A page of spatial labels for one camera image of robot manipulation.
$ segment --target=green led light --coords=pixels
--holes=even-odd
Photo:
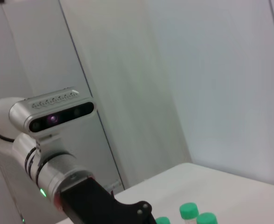
[[[42,188],[40,189],[40,191],[41,191],[42,195],[44,195],[44,197],[47,197],[47,195],[45,194],[45,192],[43,191]]]

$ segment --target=green bottle cap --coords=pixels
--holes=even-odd
[[[195,203],[186,203],[179,207],[180,215],[184,220],[194,219],[199,215],[197,205]]]
[[[218,224],[218,221],[214,214],[206,212],[197,217],[197,224]]]
[[[170,224],[169,218],[167,217],[160,217],[156,219],[157,224]]]

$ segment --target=vial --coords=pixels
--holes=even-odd
[[[218,224],[218,221],[214,214],[206,212],[197,217],[197,224]]]
[[[170,224],[170,220],[167,217],[160,217],[156,219],[157,224]]]
[[[183,204],[179,207],[179,211],[185,224],[196,224],[196,218],[199,215],[199,211],[195,203]]]

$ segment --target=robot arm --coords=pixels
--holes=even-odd
[[[147,202],[118,202],[64,148],[61,130],[96,116],[92,98],[67,88],[21,101],[11,99],[6,107],[9,129],[2,131],[3,136],[15,137],[9,133],[16,133],[16,129],[20,133],[13,142],[13,157],[57,209],[75,224],[156,223]]]

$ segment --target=table surface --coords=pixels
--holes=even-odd
[[[118,195],[122,203],[147,201],[155,218],[184,224],[179,207],[195,202],[199,212],[212,212],[219,224],[274,223],[274,185],[184,163]],[[65,219],[58,224],[72,224]]]

